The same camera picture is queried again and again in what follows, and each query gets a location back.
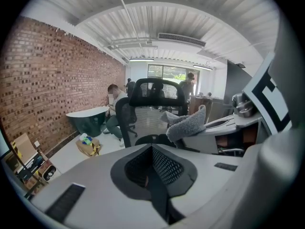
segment air vent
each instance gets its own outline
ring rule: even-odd
[[[182,42],[197,47],[204,47],[206,45],[206,43],[201,40],[188,36],[182,36],[182,35],[176,35],[170,33],[159,33],[158,38],[159,40],[163,40],[163,41]]]

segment black vent slot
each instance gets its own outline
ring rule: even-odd
[[[52,219],[62,223],[67,215],[70,213],[71,209],[74,207],[81,194],[85,190],[77,184],[72,184],[68,189],[51,205],[46,211],[46,214]]]
[[[224,163],[217,163],[214,166],[217,168],[220,168],[220,169],[231,170],[231,171],[235,171],[237,169],[237,166],[228,165],[228,164],[224,164]]]
[[[206,42],[203,42],[201,40],[191,38],[191,37],[186,37],[186,36],[181,36],[181,35],[175,35],[175,34],[168,34],[168,33],[159,33],[159,39],[160,40],[171,40],[171,41],[181,41],[181,42],[186,42],[190,44],[195,44],[201,47],[205,47]]]

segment office chair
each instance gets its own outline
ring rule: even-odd
[[[129,106],[129,97],[120,99],[115,106],[115,111],[120,129],[126,129],[127,132],[133,133],[134,137],[137,137],[138,134],[133,131],[135,128],[134,123],[137,122],[137,115],[134,107]]]
[[[116,104],[116,113],[125,147],[143,143],[175,146],[165,135],[168,124],[160,121],[163,109],[170,107],[181,109],[183,115],[187,113],[184,94],[177,83],[153,78],[139,79],[130,101],[121,99]],[[134,115],[134,117],[126,120],[126,116],[129,115]]]

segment man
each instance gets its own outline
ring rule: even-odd
[[[118,128],[119,122],[116,117],[115,105],[116,103],[127,94],[121,91],[117,85],[111,84],[108,87],[108,94],[113,95],[113,104],[109,105],[109,109],[106,112],[106,129],[103,131],[104,134],[114,134],[120,140],[120,147],[124,146],[124,140],[121,130]]]
[[[192,80],[194,80],[194,74],[188,73],[186,76],[186,80],[179,83],[179,85],[182,87],[185,101],[190,99],[190,94],[194,95],[194,83]]]
[[[130,78],[128,78],[127,79],[127,84],[126,84],[128,97],[132,96],[132,91],[134,89],[134,86],[135,86],[135,82],[132,82],[132,80]]]

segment pipe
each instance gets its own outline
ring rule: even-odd
[[[121,62],[122,64],[127,65],[127,63],[121,59],[118,55],[115,55],[115,53],[113,51],[111,51],[109,48],[102,46],[99,42],[97,42],[98,45],[100,46],[100,50],[102,50],[103,52],[106,52],[107,54],[109,54],[111,57],[113,57],[114,59],[116,59],[117,61]]]
[[[131,17],[130,17],[130,14],[129,14],[129,12],[128,12],[127,8],[126,8],[126,5],[125,5],[125,3],[124,3],[124,0],[121,0],[121,2],[122,2],[122,4],[123,4],[123,7],[124,7],[124,9],[125,9],[126,13],[127,13],[127,16],[128,16],[128,18],[129,18],[129,21],[130,21],[130,23],[132,24],[133,31],[134,31],[134,33],[135,33],[135,35],[136,35],[137,39],[139,40],[138,33],[137,33],[137,31],[135,30],[135,27],[134,27],[134,25],[133,25],[133,22],[132,22],[132,19],[131,19]],[[142,48],[142,46],[141,46],[141,44],[140,44],[140,43],[139,43],[139,45],[140,45],[140,48],[141,48],[142,54],[144,55],[143,48]]]
[[[150,40],[146,40],[146,41],[134,41],[134,42],[117,42],[117,43],[112,43],[112,44],[108,44],[105,47],[111,47],[111,46],[120,46],[120,45],[128,45],[128,44],[137,44],[137,43],[145,43],[147,44],[148,42],[150,42]]]
[[[218,59],[218,58],[220,58],[220,57],[222,57],[222,56],[224,56],[224,55],[227,55],[227,54],[229,54],[229,53],[232,53],[232,52],[235,52],[235,51],[241,50],[241,49],[243,49],[243,48],[247,48],[247,47],[251,47],[251,46],[256,46],[256,45],[263,44],[263,43],[266,43],[266,42],[258,42],[258,43],[250,44],[250,45],[247,45],[247,46],[242,46],[242,47],[237,48],[237,49],[234,49],[234,50],[232,50],[232,51],[229,51],[229,52],[223,53],[223,54],[221,54],[221,55],[217,56],[216,58],[213,58],[213,60]]]
[[[112,40],[112,43],[116,43],[116,42],[122,42],[122,41],[132,41],[132,40],[137,40],[136,37],[130,37],[130,38],[120,38],[120,39],[115,39],[115,40]],[[151,40],[150,37],[139,37],[139,40]]]

